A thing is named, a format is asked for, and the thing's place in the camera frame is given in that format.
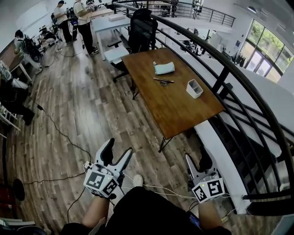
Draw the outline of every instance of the chair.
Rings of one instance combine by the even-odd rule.
[[[148,51],[150,47],[152,50],[155,49],[155,34],[158,23],[150,17],[150,14],[151,11],[146,8],[134,12],[133,17],[130,20],[129,48],[126,49],[123,46],[119,46],[121,40],[108,45],[108,47],[115,46],[115,48],[106,51],[105,58],[113,67],[123,71],[122,74],[113,78],[114,82],[116,82],[118,78],[129,74],[121,60],[123,56],[140,51]]]

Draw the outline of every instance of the ceiling light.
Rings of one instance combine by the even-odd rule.
[[[253,12],[254,14],[256,14],[256,9],[253,6],[249,6],[247,7],[247,9],[251,12]]]

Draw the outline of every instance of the balcony railing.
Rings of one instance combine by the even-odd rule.
[[[123,3],[114,2],[114,12],[122,12],[128,17],[131,17],[134,11],[136,11],[141,6],[144,6],[140,5],[139,3],[128,6],[127,4],[129,3],[129,1]],[[157,34],[156,40],[162,46],[169,48],[175,54],[177,54],[211,89],[214,95],[224,106],[225,113],[228,114],[234,125],[237,127],[237,130],[232,129],[232,127],[230,127],[225,122],[221,115],[216,115],[209,121],[211,123],[211,126],[216,126],[219,123],[219,126],[220,128],[222,128],[224,134],[230,138],[230,144],[234,145],[235,152],[234,154],[231,154],[230,157],[234,162],[240,178],[243,181],[244,187],[247,191],[247,195],[245,195],[243,199],[251,201],[251,204],[247,208],[247,211],[253,215],[282,215],[294,213],[294,208],[290,206],[294,202],[294,169],[293,159],[290,151],[290,147],[293,146],[293,142],[285,137],[283,130],[287,132],[287,134],[294,136],[293,132],[291,132],[284,126],[282,126],[281,128],[281,125],[277,121],[274,113],[261,97],[258,90],[253,86],[249,79],[216,48],[205,42],[203,39],[199,38],[197,35],[163,17],[160,17],[156,14],[151,14],[151,17],[158,22],[166,25],[167,27],[174,29],[178,33],[187,37],[193,43],[205,49],[224,67],[220,75],[218,75],[184,44],[173,38],[170,34],[164,32],[163,30],[157,29],[159,34],[163,34],[166,38],[172,40],[174,44],[181,47],[182,50],[190,54],[192,56],[191,60],[196,60],[200,64],[200,66],[204,67],[205,70],[208,71],[215,78],[215,82],[213,83],[213,85],[211,85],[211,83],[208,83],[207,80],[205,80],[203,76],[201,76],[201,74],[191,65],[191,63],[187,62],[182,56],[180,56],[180,54],[177,53],[174,48],[166,44],[162,39],[158,38]],[[240,101],[238,94],[235,94],[231,87],[225,83],[226,78],[229,74],[231,74],[236,79],[236,82],[239,83],[247,91],[257,107],[260,109],[260,111],[257,112],[262,118],[267,121],[265,125],[266,128],[268,128],[272,132],[271,139],[274,140],[281,149],[280,157],[276,158],[271,153],[269,146],[265,140],[265,136],[268,135],[265,133],[265,131],[262,131],[260,129],[260,126],[258,126],[258,124],[260,125],[260,121],[251,115],[252,110],[250,109],[250,107],[244,105]],[[234,102],[234,104],[237,105],[237,108],[229,105],[227,103],[227,100]],[[236,115],[235,111],[237,109],[238,112],[242,113],[242,115],[245,116],[245,118],[242,119],[238,115]],[[244,123],[252,128],[257,138],[259,138],[259,142],[261,144],[257,144],[250,137],[248,137],[242,125]],[[242,142],[240,142],[237,137],[242,137]],[[241,162],[235,162],[234,156],[237,156],[238,161]],[[289,187],[286,189],[283,189],[283,187],[281,187],[282,176],[281,172],[277,168],[280,162],[284,163],[283,174],[285,173],[285,171],[287,174],[286,178]],[[273,180],[269,179],[268,172],[271,173],[271,178]]]
[[[186,2],[173,0],[161,1],[119,1],[135,8],[147,8],[152,14],[161,17],[181,17],[194,20],[202,20],[232,27],[235,17],[227,15],[223,12],[213,10],[204,6],[198,6]]]

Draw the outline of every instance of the black metal railing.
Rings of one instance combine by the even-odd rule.
[[[160,1],[119,1],[119,3],[126,4],[135,8],[147,8],[152,11],[152,14],[161,17],[181,17],[194,20],[202,20],[213,22],[225,26],[232,27],[235,17],[227,15],[223,12],[210,9],[196,4],[174,1],[174,0],[160,0]]]
[[[117,7],[115,12],[119,12],[119,11],[123,12],[128,17],[131,17],[132,13],[135,10],[137,10],[137,8],[133,6],[127,6],[126,3],[122,4],[122,3],[114,2],[113,4],[115,5],[115,7]],[[195,60],[199,62],[201,66],[203,66],[215,78],[215,83],[213,85],[210,85],[189,62],[187,62],[177,51],[175,51],[174,47],[166,44],[162,39],[156,37],[156,40],[162,46],[169,48],[171,51],[177,54],[178,57],[182,59],[202,79],[202,81],[211,89],[214,95],[218,98],[218,100],[224,106],[225,112],[230,116],[232,121],[237,126],[238,128],[237,133],[236,131],[233,132],[233,130],[229,128],[229,126],[221,118],[220,115],[215,116],[215,118],[220,119],[220,123],[221,125],[224,126],[224,130],[226,134],[230,136],[233,144],[237,148],[238,156],[240,156],[240,158],[242,159],[242,168],[240,169],[237,168],[237,170],[240,174],[240,177],[244,183],[245,189],[247,190],[247,193],[248,193],[243,198],[245,200],[255,200],[255,199],[269,199],[273,197],[289,196],[291,197],[291,199],[293,199],[294,198],[294,170],[293,170],[293,160],[292,160],[292,156],[291,156],[290,148],[289,148],[289,140],[285,138],[281,125],[277,121],[275,115],[273,114],[268,104],[263,100],[263,98],[259,94],[258,90],[253,86],[253,84],[248,80],[248,78],[235,65],[231,63],[231,61],[227,57],[221,54],[216,48],[211,46],[209,43],[205,42],[204,40],[199,38],[197,35],[191,33],[190,31],[184,29],[183,27],[169,20],[166,20],[163,17],[154,15],[154,14],[151,14],[151,17],[157,20],[158,22],[161,22],[162,24],[166,25],[167,27],[174,29],[175,31],[187,37],[193,43],[205,49],[212,57],[214,57],[224,67],[220,75],[217,75],[214,72],[214,70],[211,69],[205,62],[203,62],[193,51],[191,51],[189,48],[187,48],[185,45],[183,45],[181,42],[174,39],[171,35],[164,32],[163,30],[161,29],[157,30],[162,35],[169,38],[170,40],[175,42],[178,46],[180,46],[182,50],[189,53]],[[244,87],[244,89],[247,91],[247,93],[251,96],[253,101],[256,103],[256,105],[260,109],[261,111],[260,113],[262,114],[262,117],[268,122],[267,127],[273,132],[275,137],[274,138],[275,142],[279,145],[281,149],[283,160],[286,166],[285,170],[288,173],[288,182],[290,185],[290,189],[280,190],[281,180],[280,180],[279,172],[276,167],[277,160],[275,156],[271,153],[267,145],[267,142],[264,137],[266,136],[266,134],[264,131],[258,128],[256,124],[258,122],[256,121],[256,118],[250,115],[250,113],[248,112],[248,107],[245,106],[240,101],[240,99],[238,98],[238,95],[235,94],[230,89],[228,84],[225,83],[228,74],[231,74],[236,79],[236,81],[239,82]],[[225,97],[221,95],[221,90],[222,91],[225,90],[227,94],[230,95],[230,97],[228,97],[227,95]],[[250,125],[253,128],[256,135],[260,139],[261,145],[256,144],[252,139],[250,139],[247,136],[242,125],[240,124],[240,121],[243,121],[243,120],[240,120],[240,117],[235,115],[232,112],[232,106],[227,104],[225,102],[225,99],[230,99],[231,101],[233,100],[240,107],[240,111],[247,118],[247,120],[245,120],[246,124]],[[244,148],[242,148],[242,146],[240,145],[240,142],[237,140],[237,136],[242,136],[242,140],[246,145],[246,150],[249,151],[248,154],[246,155],[244,154]],[[255,173],[253,172],[253,169],[250,166],[252,165],[252,161],[256,163],[254,166]],[[271,174],[273,175],[275,182],[269,181],[268,175],[266,173],[266,171],[268,172],[269,170]],[[250,177],[250,182],[246,182],[244,172],[248,172],[248,177]],[[284,205],[285,203],[283,199],[280,199],[278,201],[281,202],[281,205]],[[258,211],[260,208],[259,203],[262,203],[262,202],[251,203],[251,205],[247,208],[247,210],[251,214],[255,214],[255,215],[262,214],[260,211]],[[276,214],[288,213],[288,211],[283,211],[282,207],[275,207],[275,210],[277,210]]]

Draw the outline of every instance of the cable connector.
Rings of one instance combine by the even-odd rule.
[[[41,111],[43,110],[43,107],[40,105],[37,105],[37,108],[40,109]]]

